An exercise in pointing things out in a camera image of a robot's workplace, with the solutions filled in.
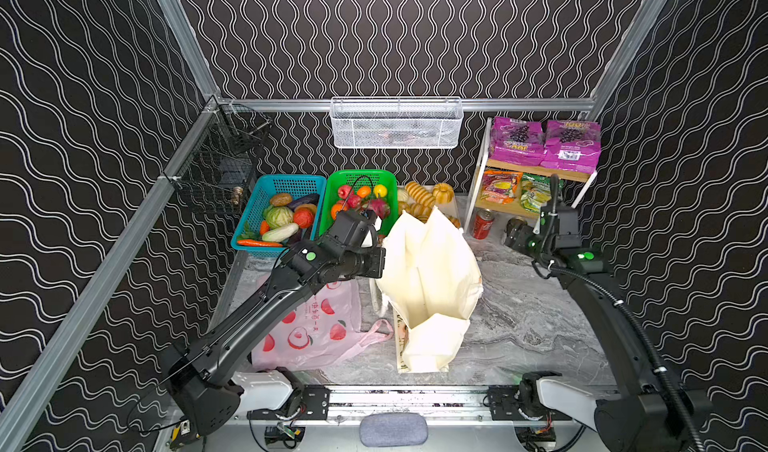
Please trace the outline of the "red cola can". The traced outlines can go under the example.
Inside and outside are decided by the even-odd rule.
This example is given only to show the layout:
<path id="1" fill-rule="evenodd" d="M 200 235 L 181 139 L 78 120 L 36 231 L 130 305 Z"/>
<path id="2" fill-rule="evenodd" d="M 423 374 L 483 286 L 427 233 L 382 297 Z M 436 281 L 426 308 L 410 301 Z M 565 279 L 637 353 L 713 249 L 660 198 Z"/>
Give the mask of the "red cola can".
<path id="1" fill-rule="evenodd" d="M 492 210 L 478 209 L 472 227 L 472 236 L 477 240 L 488 238 L 494 220 L 495 214 Z"/>

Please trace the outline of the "orange blackcurrant snack bag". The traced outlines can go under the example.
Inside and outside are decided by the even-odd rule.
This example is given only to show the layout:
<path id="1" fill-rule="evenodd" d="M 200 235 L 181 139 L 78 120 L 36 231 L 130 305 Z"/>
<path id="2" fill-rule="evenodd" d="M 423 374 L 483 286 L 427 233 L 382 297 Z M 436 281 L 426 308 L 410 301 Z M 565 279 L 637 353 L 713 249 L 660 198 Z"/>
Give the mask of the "orange blackcurrant snack bag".
<path id="1" fill-rule="evenodd" d="M 517 200 L 523 173 L 509 170 L 486 170 L 481 182 L 479 200 L 510 204 Z"/>

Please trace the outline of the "floral canvas tote bag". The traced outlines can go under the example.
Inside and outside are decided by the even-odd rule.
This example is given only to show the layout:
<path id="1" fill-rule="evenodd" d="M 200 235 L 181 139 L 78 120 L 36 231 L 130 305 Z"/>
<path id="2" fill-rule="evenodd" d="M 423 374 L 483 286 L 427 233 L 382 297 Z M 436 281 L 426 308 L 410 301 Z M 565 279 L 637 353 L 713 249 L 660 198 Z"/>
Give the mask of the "floral canvas tote bag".
<path id="1" fill-rule="evenodd" d="M 375 281 L 394 311 L 402 373 L 446 372 L 483 294 L 476 257 L 438 207 L 426 221 L 405 212 L 383 240 L 385 265 Z"/>

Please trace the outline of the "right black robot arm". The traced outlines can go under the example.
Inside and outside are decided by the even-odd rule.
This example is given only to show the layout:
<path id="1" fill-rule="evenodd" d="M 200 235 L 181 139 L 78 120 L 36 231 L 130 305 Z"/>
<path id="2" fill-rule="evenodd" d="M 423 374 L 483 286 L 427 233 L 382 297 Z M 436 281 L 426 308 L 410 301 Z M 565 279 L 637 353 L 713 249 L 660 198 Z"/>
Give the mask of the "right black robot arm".
<path id="1" fill-rule="evenodd" d="M 504 243 L 554 279 L 590 324 L 615 379 L 613 392 L 567 383 L 554 371 L 524 374 L 516 402 L 521 415 L 559 412 L 597 433 L 610 451 L 702 451 L 699 429 L 712 404 L 705 391 L 683 385 L 619 293 L 603 255 L 582 243 L 578 212 L 566 204 L 557 175 L 538 226 L 512 219 Z"/>

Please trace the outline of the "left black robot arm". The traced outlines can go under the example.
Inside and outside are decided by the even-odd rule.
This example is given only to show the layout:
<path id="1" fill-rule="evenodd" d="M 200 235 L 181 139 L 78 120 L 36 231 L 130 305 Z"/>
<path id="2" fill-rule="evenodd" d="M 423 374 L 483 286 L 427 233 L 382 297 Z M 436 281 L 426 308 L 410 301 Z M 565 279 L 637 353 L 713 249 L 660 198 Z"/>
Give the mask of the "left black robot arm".
<path id="1" fill-rule="evenodd" d="M 386 252 L 381 219 L 368 209 L 342 211 L 316 240 L 302 240 L 276 259 L 266 282 L 234 312 L 190 343 L 160 355 L 165 387 L 191 437 L 207 436 L 236 414 L 245 394 L 234 374 L 252 349 L 299 305 L 331 282 L 380 278 Z"/>

